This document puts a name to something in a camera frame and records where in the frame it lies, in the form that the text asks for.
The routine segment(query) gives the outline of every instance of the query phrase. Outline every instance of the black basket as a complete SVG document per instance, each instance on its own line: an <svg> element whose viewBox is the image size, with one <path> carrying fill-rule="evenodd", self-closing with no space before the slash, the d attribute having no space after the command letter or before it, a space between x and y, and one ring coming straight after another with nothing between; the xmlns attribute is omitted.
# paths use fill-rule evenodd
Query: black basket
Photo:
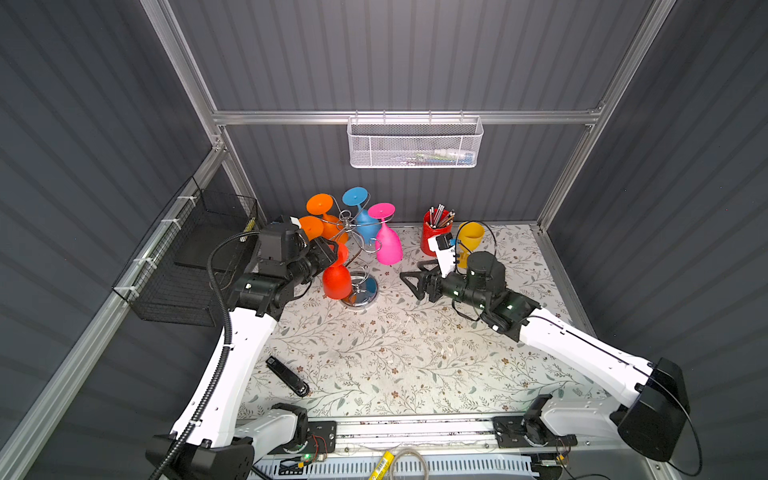
<svg viewBox="0 0 768 480"><path fill-rule="evenodd" d="M221 240L245 231L256 218L257 204L251 197L198 190L175 219L161 220L169 224L151 258L131 261L141 262L132 286L113 286L113 290L144 320L219 325L221 311L205 269L207 258ZM214 258L224 299L243 274L256 245L256 236L241 240L230 242Z"/></svg>

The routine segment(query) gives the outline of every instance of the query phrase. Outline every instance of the pink wine glass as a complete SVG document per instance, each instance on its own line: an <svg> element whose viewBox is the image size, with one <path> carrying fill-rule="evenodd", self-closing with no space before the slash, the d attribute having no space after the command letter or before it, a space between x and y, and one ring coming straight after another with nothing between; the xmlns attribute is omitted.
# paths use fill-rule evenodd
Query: pink wine glass
<svg viewBox="0 0 768 480"><path fill-rule="evenodd" d="M394 265L402 260L402 242L398 234L387 227L385 218L395 214L395 206L392 204L376 204L368 209L368 215L382 221L382 229L376 235L382 247L376 252L376 259L382 265Z"/></svg>

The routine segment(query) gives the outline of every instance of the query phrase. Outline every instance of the floral tablecloth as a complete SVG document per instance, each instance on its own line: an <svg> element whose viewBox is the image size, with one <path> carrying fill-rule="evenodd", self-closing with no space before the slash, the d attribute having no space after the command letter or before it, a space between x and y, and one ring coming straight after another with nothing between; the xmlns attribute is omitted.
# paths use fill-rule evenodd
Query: floral tablecloth
<svg viewBox="0 0 768 480"><path fill-rule="evenodd" d="M239 417L251 419L277 402L309 410L310 417L524 411L539 393L600 399L605 392L555 358L517 344L482 322L458 316L448 299L418 301L399 279L426 260L420 229L395 227L405 256L383 266L363 253L379 281L379 297L351 310L323 295L316 279L290 303L257 362ZM530 296L570 322L530 227L493 227L507 287ZM356 247L351 246L353 253ZM486 233L481 250L493 251ZM467 306L464 311L472 315ZM300 399L271 371L274 355L311 388Z"/></svg>

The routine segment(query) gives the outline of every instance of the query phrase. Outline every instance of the black cable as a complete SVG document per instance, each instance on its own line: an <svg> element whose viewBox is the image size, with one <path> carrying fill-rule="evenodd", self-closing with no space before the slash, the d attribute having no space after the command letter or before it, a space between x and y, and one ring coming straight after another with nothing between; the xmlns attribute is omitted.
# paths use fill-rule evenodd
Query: black cable
<svg viewBox="0 0 768 480"><path fill-rule="evenodd" d="M491 233L491 238L493 239L493 256L495 257L495 256L496 256L496 251L497 251L497 249L498 249L498 243L496 242L496 235L494 235L494 234L493 234L493 230L491 230L491 227L489 227L489 226L488 226L488 224L487 224L486 222L481 222L481 221L479 221L479 220L471 220L471 221L469 221L469 222L464 222L464 223L462 223L462 225L461 225L461 226L458 228L458 232L456 232L456 243L457 243L457 249L456 249L456 250L458 250L458 243L460 243L460 242L458 241L458 235L459 235L459 234L462 232L462 229L463 229L464 227L466 227L468 223L472 223L472 222L474 222L474 223L480 223L480 224L481 224L483 227L485 227L485 228L487 228L487 229L488 229L488 232L490 232L490 233Z"/></svg>
<svg viewBox="0 0 768 480"><path fill-rule="evenodd" d="M270 476L269 476L269 475L267 475L266 473L264 473L264 472L262 472L261 470L259 470L258 468L256 468L256 466L255 466L255 465L251 465L251 466L250 466L250 470L251 470L253 473L255 473L255 474L256 474L256 475L257 475L259 478L261 478L261 480L272 480L272 477L270 477Z"/></svg>
<svg viewBox="0 0 768 480"><path fill-rule="evenodd" d="M163 475L163 470L165 470L165 468L168 467L171 463L173 463L176 460L176 457L178 457L179 453L181 452L181 449L184 447L184 444L187 443L187 439L192 434L192 431L194 430L195 426L197 426L197 423L200 421L200 417L203 416L205 407L208 406L210 397L214 394L214 390L216 390L216 385L219 384L221 373L224 371L224 366L227 364L227 358L230 355L229 345L232 344L232 320L230 319L230 311L227 308L227 302L224 301L224 296L221 293L221 288L219 288L219 283L216 281L216 276L214 275L214 255L216 255L216 252L221 250L221 248L224 245L228 244L233 240L237 240L238 238L242 238L242 237L249 237L251 235L258 235L258 234L259 232L244 232L244 233L238 233L236 235L233 235L232 237L229 237L223 240L221 243L219 243L216 246L216 248L214 248L214 251L212 251L208 256L206 270L208 272L208 279L210 280L211 288L214 290L214 296L219 301L219 307L221 308L221 317L223 318L223 323L224 323L223 325L224 347L222 347L221 349L221 356L219 357L219 362L216 365L216 370L214 370L214 374L213 376L211 376L210 382L208 382L208 387L205 389L205 393L203 394L203 397L200 399L200 402L197 404L197 408L192 414L192 417L187 423L187 426L184 428L181 435L176 437L176 440L174 441L173 445L171 445L170 448L168 449L168 453L165 455L165 458L163 458L163 461L160 462L160 464L157 466L154 472L152 472L152 475L149 476L149 480L158 480L160 476Z"/></svg>
<svg viewBox="0 0 768 480"><path fill-rule="evenodd" d="M546 320L546 321L548 321L549 323L551 323L552 325L554 325L554 326L556 326L556 327L558 327L558 328L561 328L561 327L560 327L560 326L559 326L557 323L555 323L555 322L551 321L550 319L544 318L543 316L538 316L538 315L529 315L529 316L527 316L526 318L538 318L538 319ZM674 400L674 401L676 402L677 406L679 406L679 407L680 407L680 410L682 410L682 411L683 411L683 414L685 415L685 418L686 418L686 419L687 419L687 421L688 421L688 425L690 425L690 430L691 430L691 431L694 433L694 440L696 440L696 450L698 451L698 454L699 454L699 468L697 468L697 470L695 471L695 473L688 473L688 472L684 472L683 470L680 470L680 469L679 469L678 467L676 467L676 466L674 465L674 463L672 463L672 462L667 462L667 463L669 464L669 466L670 466L670 467L674 468L675 470L677 470L678 472L682 473L683 475L686 475L686 476L688 476L688 477L695 477L695 476L698 476L698 475L701 473L701 470L704 468L704 456L703 456L703 453L702 453L702 451L701 451L701 442L699 441L699 434L696 432L696 429L694 428L694 421L690 419L690 415L688 415L688 412L686 411L685 407L683 407L683 404L682 404L682 403L680 403L680 400L678 400L678 399L677 399L677 397L676 397L675 395L672 395L672 392L670 392L669 390L667 390L667 387L665 387L665 386L661 385L661 384L660 384L660 383L659 383L659 382L658 382L658 381L657 381L655 378L653 378L652 376L648 375L646 372L644 372L644 371L642 371L642 370L638 369L638 368L637 368L636 366L634 366L634 365L631 365L631 364L630 364L629 362L627 362L626 360L620 359L619 357L615 356L613 353L611 353L611 352L608 352L607 350L604 350L604 349L600 348L599 346L597 346L597 345L594 345L594 344L593 344L593 343L591 343L591 342L588 342L586 339L584 339L584 338L581 338L581 337L580 337L580 336L578 336L578 335L574 335L574 336L575 336L576 338L578 338L579 340L581 340L582 342L586 343L587 345L589 345L589 346L592 346L592 347L594 347L595 349L598 349L598 350L600 350L602 353L605 353L606 355L608 355L608 356L611 356L611 357L615 358L616 360L618 360L619 362L623 363L624 365L629 365L629 366L631 366L633 369L635 369L636 371L638 371L638 372L639 372L639 373L641 373L642 375L645 375L645 376L646 376L646 377L647 377L649 380L651 380L651 381L652 381L653 383L655 383L657 386L661 387L661 389L662 389L662 390L664 390L664 392L665 392L665 393L666 393L666 394L667 394L667 395L668 395L668 396L669 396L669 397L670 397L672 400Z"/></svg>
<svg viewBox="0 0 768 480"><path fill-rule="evenodd" d="M574 477L573 475L571 475L568 469L565 468L565 465L561 463L560 466L563 468L563 471L567 473L569 477L571 477L571 480L579 480L580 478L588 478L588 477L602 477L602 478L607 478L607 480L611 480L611 477L607 477L601 473L587 473L586 475L579 475L578 477Z"/></svg>
<svg viewBox="0 0 768 480"><path fill-rule="evenodd" d="M313 278L312 278L312 279L310 279L310 284L306 286L306 290L304 290L304 293L302 293L302 294L301 294L301 295L299 295L299 296L295 296L294 298L292 298L292 299L291 299L291 300L289 300L289 301L290 301L290 302L293 302L294 300L298 300L299 298L301 298L301 297L305 296L305 295L306 295L306 293L310 291L310 288L312 288L312 282L314 282L314 281L315 281L315 279L313 279Z"/></svg>
<svg viewBox="0 0 768 480"><path fill-rule="evenodd" d="M465 315L464 313L461 313L461 312L459 312L459 311L458 311L458 309L456 308L456 300L455 300L455 299L451 300L451 306L453 307L453 310L454 310L456 313L458 313L459 315L463 316L464 318L466 318L466 319L467 319L467 320L469 320L470 322L477 322L478 320L480 320L480 317L478 317L478 318L476 318L476 319L473 319L473 318L472 318L472 317L470 317L469 315Z"/></svg>

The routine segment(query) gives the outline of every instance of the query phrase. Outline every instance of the yellow battery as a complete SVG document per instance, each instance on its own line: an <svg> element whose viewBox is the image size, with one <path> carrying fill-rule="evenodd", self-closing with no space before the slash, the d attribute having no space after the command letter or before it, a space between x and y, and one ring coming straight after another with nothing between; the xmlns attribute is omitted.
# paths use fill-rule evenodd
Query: yellow battery
<svg viewBox="0 0 768 480"><path fill-rule="evenodd" d="M384 475L386 475L386 471L389 470L389 467L392 466L392 460L394 459L395 456L393 454L384 452L382 459L379 460L379 464L376 465L376 468L373 469L373 473L371 474L370 478L368 478L368 480L382 480Z"/></svg>

